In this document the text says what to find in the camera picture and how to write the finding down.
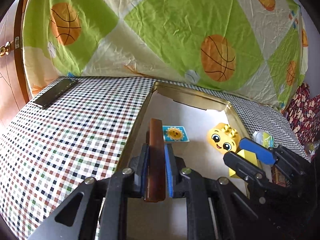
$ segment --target wooden cabinet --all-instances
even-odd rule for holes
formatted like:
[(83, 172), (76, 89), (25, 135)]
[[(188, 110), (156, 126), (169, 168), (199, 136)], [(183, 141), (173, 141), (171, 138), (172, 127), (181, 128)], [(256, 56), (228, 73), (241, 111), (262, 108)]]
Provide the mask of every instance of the wooden cabinet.
[(20, 47), (22, 7), (23, 0), (15, 0), (0, 23), (0, 128), (29, 101)]

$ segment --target yellow lego duplo figure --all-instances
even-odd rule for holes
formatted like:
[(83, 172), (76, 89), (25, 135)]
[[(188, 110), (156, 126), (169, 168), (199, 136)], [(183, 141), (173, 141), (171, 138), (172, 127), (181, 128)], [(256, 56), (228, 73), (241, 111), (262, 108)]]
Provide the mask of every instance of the yellow lego duplo figure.
[[(242, 158), (246, 159), (247, 161), (251, 162), (253, 165), (262, 169), (261, 163), (259, 160), (257, 160), (257, 156), (255, 153), (246, 150), (241, 150), (237, 154), (240, 155)], [(236, 175), (236, 172), (231, 168), (229, 168), (229, 176), (231, 178), (239, 179), (239, 177)]]
[(230, 125), (219, 123), (207, 133), (207, 141), (219, 152), (236, 152), (240, 141), (240, 135)]

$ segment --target blue card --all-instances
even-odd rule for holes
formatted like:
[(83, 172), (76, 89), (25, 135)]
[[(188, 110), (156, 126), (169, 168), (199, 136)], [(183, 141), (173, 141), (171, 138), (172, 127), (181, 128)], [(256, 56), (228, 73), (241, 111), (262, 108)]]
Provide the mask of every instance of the blue card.
[(186, 130), (183, 126), (163, 125), (163, 139), (165, 142), (188, 142)]

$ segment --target phone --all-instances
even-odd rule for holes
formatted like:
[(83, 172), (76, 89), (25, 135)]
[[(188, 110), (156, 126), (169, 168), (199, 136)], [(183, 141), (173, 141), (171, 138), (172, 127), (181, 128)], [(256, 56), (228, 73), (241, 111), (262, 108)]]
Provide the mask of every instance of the phone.
[(78, 81), (75, 79), (63, 79), (58, 84), (50, 88), (47, 92), (39, 96), (35, 101), (33, 101), (33, 104), (41, 109), (46, 109), (59, 96), (77, 83)]

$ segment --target green and white quilt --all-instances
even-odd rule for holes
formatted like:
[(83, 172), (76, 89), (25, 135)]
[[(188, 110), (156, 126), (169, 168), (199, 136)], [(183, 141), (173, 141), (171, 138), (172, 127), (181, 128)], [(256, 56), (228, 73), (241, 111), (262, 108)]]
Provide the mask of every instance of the green and white quilt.
[(308, 41), (293, 0), (28, 0), (23, 58), (33, 94), (59, 75), (144, 76), (281, 110)]

